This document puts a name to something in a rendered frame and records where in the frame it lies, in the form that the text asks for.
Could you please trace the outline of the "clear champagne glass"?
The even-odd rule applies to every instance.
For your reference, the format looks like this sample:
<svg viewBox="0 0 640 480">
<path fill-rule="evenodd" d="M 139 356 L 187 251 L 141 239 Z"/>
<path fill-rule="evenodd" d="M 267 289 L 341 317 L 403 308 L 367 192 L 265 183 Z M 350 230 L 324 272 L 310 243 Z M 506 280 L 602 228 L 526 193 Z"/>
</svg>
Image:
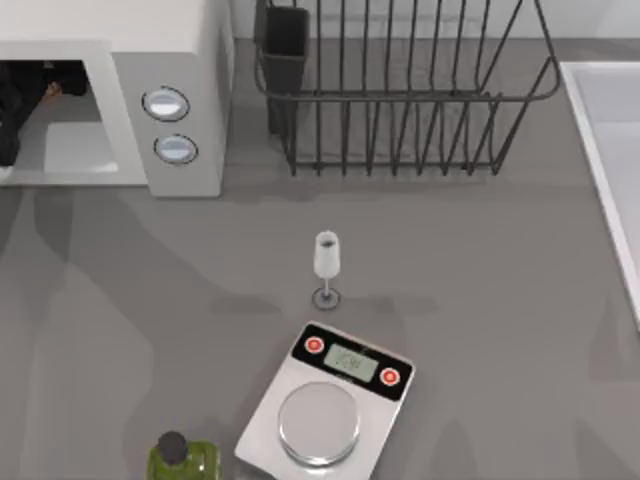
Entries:
<svg viewBox="0 0 640 480">
<path fill-rule="evenodd" d="M 312 303 L 319 310 L 334 310 L 340 302 L 340 293 L 330 282 L 341 270 L 340 244 L 335 232 L 325 230 L 316 236 L 313 268 L 323 284 L 313 292 Z"/>
</svg>

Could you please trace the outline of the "dark grey cutlery holder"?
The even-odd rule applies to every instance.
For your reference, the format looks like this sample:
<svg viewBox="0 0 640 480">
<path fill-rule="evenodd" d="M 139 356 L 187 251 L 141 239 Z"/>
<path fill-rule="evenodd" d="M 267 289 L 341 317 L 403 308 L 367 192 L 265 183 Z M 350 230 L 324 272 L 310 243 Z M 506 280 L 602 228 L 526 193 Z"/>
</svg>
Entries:
<svg viewBox="0 0 640 480">
<path fill-rule="evenodd" d="M 297 104 L 280 99 L 299 94 L 308 58 L 310 12 L 256 0 L 254 42 L 265 81 L 268 128 L 287 137 Z"/>
</svg>

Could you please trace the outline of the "silver kitchen scale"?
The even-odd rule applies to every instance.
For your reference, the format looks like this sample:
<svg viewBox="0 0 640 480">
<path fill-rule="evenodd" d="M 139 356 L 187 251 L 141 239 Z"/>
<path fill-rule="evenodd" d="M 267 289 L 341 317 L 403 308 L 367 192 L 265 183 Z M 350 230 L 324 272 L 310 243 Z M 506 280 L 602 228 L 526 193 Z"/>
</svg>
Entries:
<svg viewBox="0 0 640 480">
<path fill-rule="evenodd" d="M 409 359 L 310 321 L 235 456 L 273 480 L 372 480 L 414 374 Z"/>
</svg>

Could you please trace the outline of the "pale microwave oven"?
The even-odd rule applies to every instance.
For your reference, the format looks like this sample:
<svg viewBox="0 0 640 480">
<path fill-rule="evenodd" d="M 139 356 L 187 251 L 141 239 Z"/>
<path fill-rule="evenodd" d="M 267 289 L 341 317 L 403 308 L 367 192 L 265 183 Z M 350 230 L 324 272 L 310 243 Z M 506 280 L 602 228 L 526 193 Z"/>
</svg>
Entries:
<svg viewBox="0 0 640 480">
<path fill-rule="evenodd" d="M 89 90 L 39 105 L 20 131 L 10 186 L 145 186 L 157 197 L 221 191 L 234 79 L 230 0 L 0 0 L 0 60 L 80 60 Z M 151 118 L 145 92 L 189 100 Z M 154 142 L 184 135 L 197 158 L 170 165 Z"/>
</svg>

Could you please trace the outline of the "white sink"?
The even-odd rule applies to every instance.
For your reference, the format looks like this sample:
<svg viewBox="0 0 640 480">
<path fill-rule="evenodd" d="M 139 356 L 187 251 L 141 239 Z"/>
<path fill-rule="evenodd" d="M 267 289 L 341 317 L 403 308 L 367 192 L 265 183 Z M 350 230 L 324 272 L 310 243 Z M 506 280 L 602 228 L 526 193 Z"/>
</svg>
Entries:
<svg viewBox="0 0 640 480">
<path fill-rule="evenodd" d="M 561 72 L 640 332 L 640 61 L 565 61 Z"/>
</svg>

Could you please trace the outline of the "green bottle with black cap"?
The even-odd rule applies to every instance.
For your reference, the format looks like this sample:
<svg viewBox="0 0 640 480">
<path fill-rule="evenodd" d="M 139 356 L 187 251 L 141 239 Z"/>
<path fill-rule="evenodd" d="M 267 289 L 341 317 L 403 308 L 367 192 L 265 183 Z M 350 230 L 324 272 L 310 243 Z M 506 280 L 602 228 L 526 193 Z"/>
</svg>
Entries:
<svg viewBox="0 0 640 480">
<path fill-rule="evenodd" d="M 219 448 L 178 431 L 164 432 L 149 451 L 145 480 L 223 480 Z"/>
</svg>

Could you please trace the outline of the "round microwave knob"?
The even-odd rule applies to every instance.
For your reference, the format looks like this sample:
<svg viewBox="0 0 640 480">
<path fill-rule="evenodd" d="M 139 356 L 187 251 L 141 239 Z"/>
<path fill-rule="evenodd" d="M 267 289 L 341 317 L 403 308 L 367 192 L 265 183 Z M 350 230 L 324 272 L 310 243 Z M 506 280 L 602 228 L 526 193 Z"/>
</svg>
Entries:
<svg viewBox="0 0 640 480">
<path fill-rule="evenodd" d="M 145 92 L 141 102 L 144 111 L 161 122 L 180 121 L 190 111 L 188 98 L 179 90 L 167 86 Z"/>
<path fill-rule="evenodd" d="M 189 137 L 174 134 L 156 139 L 154 153 L 167 164 L 186 165 L 197 158 L 199 150 L 197 144 Z"/>
</svg>

